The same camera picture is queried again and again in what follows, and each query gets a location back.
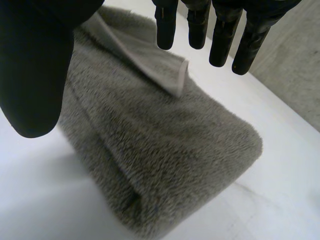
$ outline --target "gray wall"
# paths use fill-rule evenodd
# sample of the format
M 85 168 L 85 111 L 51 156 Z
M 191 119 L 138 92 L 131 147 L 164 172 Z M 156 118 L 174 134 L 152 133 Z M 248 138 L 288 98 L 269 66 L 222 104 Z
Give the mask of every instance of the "gray wall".
M 180 4 L 178 11 L 187 16 Z M 210 12 L 207 35 L 216 22 Z M 242 14 L 230 55 L 235 56 L 246 14 Z M 320 0 L 302 0 L 274 25 L 250 72 L 320 132 Z

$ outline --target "towel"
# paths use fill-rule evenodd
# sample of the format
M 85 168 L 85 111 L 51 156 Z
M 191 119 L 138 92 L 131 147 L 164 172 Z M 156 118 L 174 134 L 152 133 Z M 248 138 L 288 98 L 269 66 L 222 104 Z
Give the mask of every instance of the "towel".
M 94 18 L 134 54 L 105 41 L 92 19 L 77 28 L 59 125 L 118 219 L 139 238 L 158 238 L 242 175 L 262 140 L 182 73 L 183 58 L 153 49 L 152 20 L 106 7 Z M 148 62 L 148 50 L 161 60 Z

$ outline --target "white surface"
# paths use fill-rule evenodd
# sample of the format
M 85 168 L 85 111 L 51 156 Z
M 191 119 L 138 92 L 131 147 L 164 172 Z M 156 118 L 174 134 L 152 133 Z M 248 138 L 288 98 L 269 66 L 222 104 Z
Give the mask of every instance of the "white surface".
M 150 0 L 108 0 L 109 6 L 153 17 Z M 250 122 L 264 141 L 261 158 L 236 183 L 164 240 L 320 239 L 320 133 L 253 76 L 208 63 L 211 42 L 188 47 L 178 16 L 172 51 L 208 94 Z M 25 139 L 0 114 L 0 240 L 130 240 L 74 150 L 55 128 Z

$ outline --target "gray towel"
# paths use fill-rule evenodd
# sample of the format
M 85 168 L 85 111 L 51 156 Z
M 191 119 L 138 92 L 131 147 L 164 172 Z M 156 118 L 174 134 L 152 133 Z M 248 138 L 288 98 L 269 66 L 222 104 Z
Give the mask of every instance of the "gray towel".
M 133 39 L 154 40 L 151 20 L 105 7 L 99 14 Z M 74 32 L 59 124 L 121 222 L 139 237 L 163 236 L 243 174 L 261 155 L 262 140 L 187 74 L 181 97 L 172 96 L 88 27 Z M 171 74 L 176 83 L 184 60 L 161 55 L 171 68 L 163 81 Z M 145 52 L 136 56 L 146 60 Z
M 107 8 L 96 12 L 82 28 L 106 50 L 137 67 L 168 93 L 181 96 L 188 61 L 157 47 L 152 21 L 131 17 L 126 10 Z

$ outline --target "folded towel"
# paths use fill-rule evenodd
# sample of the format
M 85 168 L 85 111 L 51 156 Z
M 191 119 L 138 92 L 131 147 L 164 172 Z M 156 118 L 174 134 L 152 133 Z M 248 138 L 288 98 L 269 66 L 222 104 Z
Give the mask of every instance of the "folded towel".
M 148 52 L 136 49 L 139 41 L 152 48 L 151 20 L 114 8 L 98 14 L 117 36 L 130 37 L 120 41 L 141 64 L 154 67 L 156 59 L 148 64 Z M 59 124 L 121 222 L 139 237 L 162 236 L 246 171 L 261 155 L 262 140 L 188 74 L 180 98 L 159 88 L 170 85 L 168 76 L 172 86 L 179 82 L 182 58 L 161 52 L 177 64 L 157 62 L 171 73 L 155 79 L 89 28 L 74 32 Z

